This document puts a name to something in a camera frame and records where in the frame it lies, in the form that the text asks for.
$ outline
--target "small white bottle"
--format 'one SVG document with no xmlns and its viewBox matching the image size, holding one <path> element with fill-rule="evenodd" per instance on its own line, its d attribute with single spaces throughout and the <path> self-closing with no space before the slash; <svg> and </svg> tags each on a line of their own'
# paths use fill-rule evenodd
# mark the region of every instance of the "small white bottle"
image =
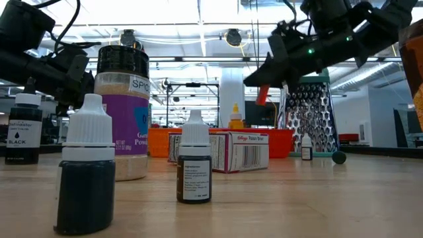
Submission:
<svg viewBox="0 0 423 238">
<path fill-rule="evenodd" d="M 313 160 L 313 146 L 311 145 L 311 138 L 307 133 L 304 134 L 303 141 L 301 142 L 301 159 Z"/>
</svg>

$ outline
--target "spice container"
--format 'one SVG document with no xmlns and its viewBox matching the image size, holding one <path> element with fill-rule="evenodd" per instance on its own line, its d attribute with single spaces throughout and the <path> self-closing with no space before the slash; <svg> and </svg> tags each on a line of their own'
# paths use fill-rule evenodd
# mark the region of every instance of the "spice container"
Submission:
<svg viewBox="0 0 423 238">
<path fill-rule="evenodd" d="M 147 175 L 149 58 L 126 46 L 105 46 L 98 53 L 96 94 L 113 119 L 116 180 Z"/>
<path fill-rule="evenodd" d="M 18 93 L 9 116 L 5 164 L 38 163 L 42 129 L 41 96 L 36 95 L 34 80 L 29 79 L 23 93 Z"/>
</svg>

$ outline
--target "barcode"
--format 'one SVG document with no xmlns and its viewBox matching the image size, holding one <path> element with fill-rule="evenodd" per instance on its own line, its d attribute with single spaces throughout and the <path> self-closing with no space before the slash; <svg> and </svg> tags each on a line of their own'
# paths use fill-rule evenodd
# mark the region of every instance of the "barcode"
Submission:
<svg viewBox="0 0 423 238">
<path fill-rule="evenodd" d="M 261 146 L 245 146 L 243 156 L 243 167 L 249 168 L 260 164 Z"/>
</svg>

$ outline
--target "small brown bottle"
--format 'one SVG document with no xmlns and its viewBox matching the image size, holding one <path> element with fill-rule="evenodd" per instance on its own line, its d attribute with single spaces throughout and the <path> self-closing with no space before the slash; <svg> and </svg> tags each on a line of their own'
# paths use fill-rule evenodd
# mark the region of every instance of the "small brown bottle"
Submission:
<svg viewBox="0 0 423 238">
<path fill-rule="evenodd" d="M 212 157 L 209 126 L 201 110 L 191 110 L 182 127 L 179 147 L 176 198 L 185 204 L 202 204 L 212 198 Z"/>
</svg>

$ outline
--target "spice jar lid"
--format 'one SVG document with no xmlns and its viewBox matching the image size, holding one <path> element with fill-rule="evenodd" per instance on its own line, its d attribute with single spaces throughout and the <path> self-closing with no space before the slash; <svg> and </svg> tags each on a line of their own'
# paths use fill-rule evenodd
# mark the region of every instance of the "spice jar lid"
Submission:
<svg viewBox="0 0 423 238">
<path fill-rule="evenodd" d="M 149 57 L 127 46 L 105 46 L 98 51 L 97 73 L 135 73 L 149 78 Z"/>
</svg>

